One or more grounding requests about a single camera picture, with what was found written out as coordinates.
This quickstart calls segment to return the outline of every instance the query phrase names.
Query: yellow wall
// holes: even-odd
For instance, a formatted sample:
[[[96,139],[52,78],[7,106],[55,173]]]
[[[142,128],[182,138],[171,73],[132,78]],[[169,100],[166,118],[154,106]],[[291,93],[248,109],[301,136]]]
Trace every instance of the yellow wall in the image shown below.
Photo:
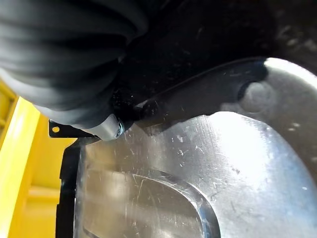
[[[62,155],[48,119],[19,99],[0,150],[0,238],[54,238]]]

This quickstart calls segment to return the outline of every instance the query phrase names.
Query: black metal bracket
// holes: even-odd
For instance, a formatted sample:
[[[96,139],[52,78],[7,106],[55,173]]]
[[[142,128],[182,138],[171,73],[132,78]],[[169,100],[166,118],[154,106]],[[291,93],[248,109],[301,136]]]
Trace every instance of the black metal bracket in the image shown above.
[[[52,120],[49,120],[49,136],[51,138],[95,137],[94,135],[76,129],[70,125],[62,125]]]

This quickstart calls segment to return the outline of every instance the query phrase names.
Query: scratched metal surface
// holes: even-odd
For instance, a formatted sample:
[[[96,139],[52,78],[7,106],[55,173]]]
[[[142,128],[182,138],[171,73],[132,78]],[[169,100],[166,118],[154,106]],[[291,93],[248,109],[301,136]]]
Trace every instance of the scratched metal surface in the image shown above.
[[[316,237],[317,190],[263,122],[236,113],[134,124],[87,145],[76,238]]]

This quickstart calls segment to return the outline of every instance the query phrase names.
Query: yellow surface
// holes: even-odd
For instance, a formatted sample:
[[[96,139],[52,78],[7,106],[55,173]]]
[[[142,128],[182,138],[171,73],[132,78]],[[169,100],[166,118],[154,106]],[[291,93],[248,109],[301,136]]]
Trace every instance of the yellow surface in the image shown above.
[[[15,94],[0,80],[0,149],[17,102]]]
[[[62,155],[48,119],[19,99],[0,150],[0,238],[54,238]]]

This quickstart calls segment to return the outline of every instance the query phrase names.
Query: mounting hole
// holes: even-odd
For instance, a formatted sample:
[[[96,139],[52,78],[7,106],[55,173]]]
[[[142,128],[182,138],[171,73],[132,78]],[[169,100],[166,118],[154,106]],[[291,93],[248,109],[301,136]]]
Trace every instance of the mounting hole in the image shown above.
[[[52,131],[53,131],[54,133],[58,133],[58,132],[59,132],[59,127],[58,127],[58,126],[54,126],[54,127],[52,128]]]

